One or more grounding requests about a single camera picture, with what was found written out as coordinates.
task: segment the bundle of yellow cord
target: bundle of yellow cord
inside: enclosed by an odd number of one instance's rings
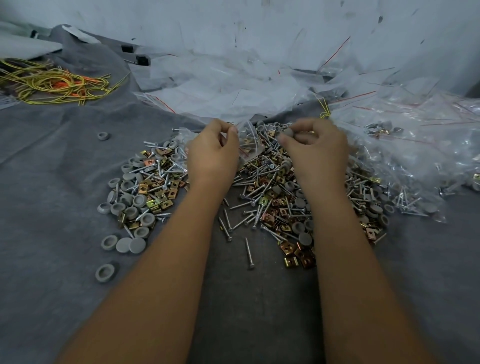
[[[0,60],[0,87],[13,84],[15,96],[27,104],[46,105],[98,100],[117,89],[128,77],[109,87],[110,74],[86,77],[73,74],[52,63],[37,63],[21,59]],[[53,94],[39,97],[37,91]]]
[[[320,119],[326,119],[327,117],[330,116],[330,109],[328,108],[327,102],[325,101],[325,98],[322,98],[323,103],[320,101],[319,98],[317,98],[318,102],[320,102],[320,105],[322,105],[322,108],[324,111],[320,113]]]

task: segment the white wall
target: white wall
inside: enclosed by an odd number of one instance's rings
[[[440,77],[457,93],[480,79],[479,14],[478,0],[0,0],[9,20],[71,24],[169,52],[237,46],[304,69],[317,69],[351,36],[366,69]]]

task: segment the gray tabletop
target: gray tabletop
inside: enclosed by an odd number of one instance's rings
[[[52,58],[72,72],[127,72],[119,42],[80,43],[55,28],[64,44]],[[127,84],[85,106],[17,105],[0,111],[0,362],[51,363],[69,336],[128,273],[137,257],[106,252],[100,242],[120,233],[97,205],[107,181],[121,174],[145,139],[164,140],[194,121],[143,105]],[[304,106],[276,117],[318,115]],[[107,141],[98,132],[111,133]],[[230,203],[239,190],[231,190]],[[448,202],[448,223],[393,218],[375,252],[432,350],[446,363],[480,361],[480,198],[464,190]],[[240,211],[231,214],[232,222]],[[158,224],[154,236],[161,230]],[[244,227],[227,243],[218,225],[204,278],[189,363],[319,363],[324,360],[315,269],[287,270],[270,236]],[[250,241],[249,271],[242,238]],[[95,270],[120,265],[108,284]]]

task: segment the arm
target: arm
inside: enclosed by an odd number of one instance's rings
[[[290,154],[314,219],[328,363],[435,363],[399,305],[345,193],[347,138],[330,121],[303,119]]]
[[[224,147],[220,131],[228,133]],[[236,129],[215,120],[189,150],[191,189],[161,234],[59,356],[57,363],[184,363],[210,236],[238,160]]]

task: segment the gray fabric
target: gray fabric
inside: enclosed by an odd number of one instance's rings
[[[112,73],[128,67],[119,43],[82,44],[58,27],[53,55],[72,72]],[[145,106],[130,93],[130,79],[110,96],[85,106],[16,105],[0,111],[0,363],[51,363],[138,259],[100,248],[117,230],[96,207],[107,181],[143,140],[164,140],[172,127],[198,127],[188,119]],[[308,105],[280,117],[318,115]],[[111,133],[107,141],[98,132]],[[227,199],[238,202],[239,190]],[[448,224],[394,217],[376,247],[400,298],[435,353],[447,363],[480,360],[479,196],[449,202]],[[240,210],[231,214],[239,221]],[[156,235],[161,229],[157,225]],[[256,268],[247,270],[242,238]],[[322,322],[314,269],[285,269],[271,237],[244,227],[227,243],[215,224],[189,363],[320,363]],[[95,269],[120,264],[116,278],[95,281]]]

